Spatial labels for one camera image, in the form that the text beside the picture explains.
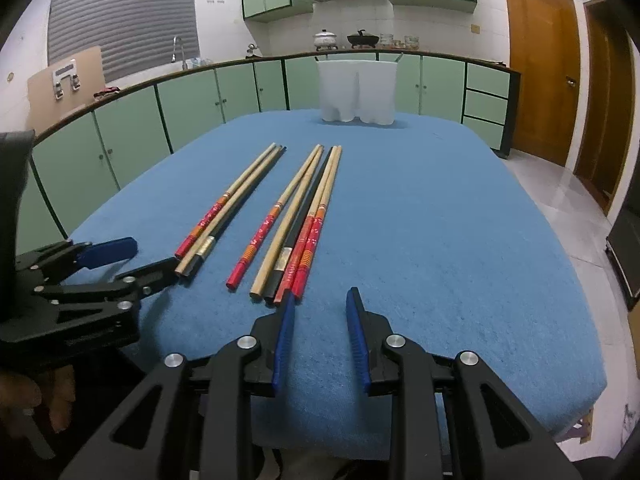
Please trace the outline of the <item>grey window blind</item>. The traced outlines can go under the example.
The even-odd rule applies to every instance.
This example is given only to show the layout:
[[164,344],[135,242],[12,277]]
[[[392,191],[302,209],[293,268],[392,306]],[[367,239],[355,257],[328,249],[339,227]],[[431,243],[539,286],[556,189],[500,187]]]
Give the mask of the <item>grey window blind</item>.
[[194,0],[51,0],[47,57],[100,47],[110,82],[170,63],[175,36],[186,60],[200,55]]

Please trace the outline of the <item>white cooking pot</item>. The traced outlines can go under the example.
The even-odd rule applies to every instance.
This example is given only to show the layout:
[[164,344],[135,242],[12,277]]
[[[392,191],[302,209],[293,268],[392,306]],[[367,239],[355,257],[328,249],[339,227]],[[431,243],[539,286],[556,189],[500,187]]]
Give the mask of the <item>white cooking pot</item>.
[[334,32],[322,29],[321,32],[314,34],[314,48],[317,51],[337,50],[337,36]]

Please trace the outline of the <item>blue table cloth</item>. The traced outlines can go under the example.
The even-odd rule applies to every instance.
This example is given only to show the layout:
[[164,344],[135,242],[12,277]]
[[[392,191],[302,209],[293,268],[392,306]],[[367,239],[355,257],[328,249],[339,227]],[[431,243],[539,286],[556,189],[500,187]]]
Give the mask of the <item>blue table cloth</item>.
[[227,278],[317,144],[341,145],[326,220],[295,312],[283,391],[252,403],[264,448],[318,448],[352,460],[390,452],[390,400],[357,377],[345,299],[440,356],[476,352],[544,428],[560,434],[606,386],[600,342],[570,259],[547,219],[469,128],[400,114],[389,127],[322,122],[316,110],[236,118],[165,158],[73,230],[78,242],[130,236],[134,266],[171,256],[205,209],[268,144],[285,154],[246,201],[193,283],[148,300],[128,356],[209,356],[246,334],[262,304],[254,274]]

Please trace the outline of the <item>plain wooden chopstick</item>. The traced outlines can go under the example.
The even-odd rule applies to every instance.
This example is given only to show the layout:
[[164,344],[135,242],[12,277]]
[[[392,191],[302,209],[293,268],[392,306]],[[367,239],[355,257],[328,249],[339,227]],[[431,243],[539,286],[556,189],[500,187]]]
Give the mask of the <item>plain wooden chopstick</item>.
[[256,278],[254,279],[254,283],[250,288],[250,299],[254,302],[262,301],[262,293],[264,292],[270,272],[273,269],[274,264],[278,260],[286,234],[288,234],[288,230],[290,229],[290,226],[295,219],[299,205],[307,193],[307,188],[310,185],[310,181],[314,176],[314,172],[316,171],[318,163],[321,160],[322,151],[323,146],[317,145],[316,149],[314,150],[314,158],[311,159],[311,162],[305,173],[303,174],[303,177],[299,180],[299,184],[297,185],[296,192],[293,195],[291,203],[288,205],[288,209],[285,211],[285,215],[279,224],[276,234],[274,234],[273,240],[271,241],[271,244],[265,254],[264,260],[262,260],[262,265],[260,266]]
[[206,240],[213,234],[214,229],[218,228],[224,220],[227,220],[231,216],[232,211],[234,211],[239,203],[241,203],[241,200],[250,194],[250,188],[254,184],[257,184],[264,174],[268,174],[269,167],[278,158],[282,150],[282,145],[276,145],[224,203],[224,206],[221,207],[221,210],[216,214],[213,220],[209,222],[208,226],[202,229],[202,232],[196,238],[196,241],[188,250],[186,256],[176,267],[176,274],[178,275],[178,278],[186,277],[186,271],[190,269],[192,260],[198,254],[198,251],[205,245]]

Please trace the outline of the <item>green lower kitchen cabinets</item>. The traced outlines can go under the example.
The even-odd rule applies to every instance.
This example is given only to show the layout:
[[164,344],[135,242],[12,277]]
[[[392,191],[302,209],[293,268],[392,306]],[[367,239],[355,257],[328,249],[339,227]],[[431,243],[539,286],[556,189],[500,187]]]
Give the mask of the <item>green lower kitchen cabinets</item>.
[[220,63],[111,90],[69,112],[32,112],[36,147],[16,250],[68,237],[146,170],[202,134],[245,115],[319,105],[321,61],[394,62],[396,108],[471,128],[500,157],[512,148],[521,76],[499,62],[382,50]]

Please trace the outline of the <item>chrome sink faucet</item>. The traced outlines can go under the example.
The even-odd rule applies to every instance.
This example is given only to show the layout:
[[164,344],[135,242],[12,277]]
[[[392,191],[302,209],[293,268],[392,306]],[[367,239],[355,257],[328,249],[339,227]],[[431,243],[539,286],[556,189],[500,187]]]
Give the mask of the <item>chrome sink faucet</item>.
[[177,61],[180,61],[182,70],[188,69],[188,63],[186,62],[186,49],[184,48],[182,38],[179,36],[172,38],[171,62],[175,63]]

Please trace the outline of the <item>black wok with lid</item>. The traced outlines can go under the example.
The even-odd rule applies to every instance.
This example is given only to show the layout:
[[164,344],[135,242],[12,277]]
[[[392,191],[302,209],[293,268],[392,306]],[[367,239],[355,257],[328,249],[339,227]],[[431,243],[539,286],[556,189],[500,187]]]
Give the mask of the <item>black wok with lid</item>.
[[359,29],[354,34],[347,36],[347,41],[352,49],[374,49],[380,37],[375,34],[370,34],[365,29]]

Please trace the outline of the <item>open wooden door frame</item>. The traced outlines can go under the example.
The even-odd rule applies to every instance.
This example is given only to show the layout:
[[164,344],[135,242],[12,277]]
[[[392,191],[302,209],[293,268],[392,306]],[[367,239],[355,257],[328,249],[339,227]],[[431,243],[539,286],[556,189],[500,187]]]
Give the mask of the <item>open wooden door frame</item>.
[[589,88],[574,175],[609,212],[629,151],[634,119],[634,61],[628,32],[605,0],[585,4]]

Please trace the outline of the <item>black glass disinfection cabinet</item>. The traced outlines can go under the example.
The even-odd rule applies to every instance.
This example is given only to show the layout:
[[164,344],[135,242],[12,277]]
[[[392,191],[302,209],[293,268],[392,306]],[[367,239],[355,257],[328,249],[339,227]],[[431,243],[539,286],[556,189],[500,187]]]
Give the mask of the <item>black glass disinfection cabinet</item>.
[[614,264],[620,287],[631,311],[639,301],[640,288],[640,183],[636,162],[627,195],[612,230],[606,252]]

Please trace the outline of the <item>pink cloth on counter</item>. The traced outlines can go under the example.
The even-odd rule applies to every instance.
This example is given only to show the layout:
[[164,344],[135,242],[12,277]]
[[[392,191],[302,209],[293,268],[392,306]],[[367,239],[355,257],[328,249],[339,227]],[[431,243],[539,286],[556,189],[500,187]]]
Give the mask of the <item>pink cloth on counter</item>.
[[117,96],[120,93],[119,87],[105,87],[98,92],[93,93],[93,99],[96,101],[102,101],[109,99],[111,96]]

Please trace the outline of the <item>white double utensil holder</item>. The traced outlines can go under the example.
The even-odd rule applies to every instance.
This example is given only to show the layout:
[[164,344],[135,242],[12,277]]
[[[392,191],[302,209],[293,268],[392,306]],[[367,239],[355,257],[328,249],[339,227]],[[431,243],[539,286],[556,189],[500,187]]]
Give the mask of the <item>white double utensil holder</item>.
[[325,122],[390,126],[395,121],[397,62],[319,61],[320,116]]

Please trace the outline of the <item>cardboard panel water purifier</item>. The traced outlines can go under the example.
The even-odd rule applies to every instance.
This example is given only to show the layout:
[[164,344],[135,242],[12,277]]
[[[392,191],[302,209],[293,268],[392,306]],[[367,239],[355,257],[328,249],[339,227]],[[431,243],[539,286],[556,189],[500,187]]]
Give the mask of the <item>cardboard panel water purifier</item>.
[[105,87],[100,47],[72,54],[27,81],[29,113],[26,128],[41,134],[94,102]]

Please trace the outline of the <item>small kettle on counter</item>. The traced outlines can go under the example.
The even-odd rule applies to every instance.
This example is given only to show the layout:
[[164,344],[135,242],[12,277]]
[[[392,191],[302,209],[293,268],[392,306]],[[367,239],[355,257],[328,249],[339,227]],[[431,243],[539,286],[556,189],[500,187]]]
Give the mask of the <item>small kettle on counter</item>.
[[259,48],[256,44],[249,44],[247,46],[245,57],[249,60],[250,58],[260,58],[262,54],[259,52]]

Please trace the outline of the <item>wooden closed door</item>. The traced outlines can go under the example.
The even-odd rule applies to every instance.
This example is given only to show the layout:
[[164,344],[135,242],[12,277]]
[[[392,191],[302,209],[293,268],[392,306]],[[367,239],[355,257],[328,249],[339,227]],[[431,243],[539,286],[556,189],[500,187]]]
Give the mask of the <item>wooden closed door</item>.
[[573,0],[506,0],[510,66],[521,74],[513,145],[563,166],[570,152],[580,78]]

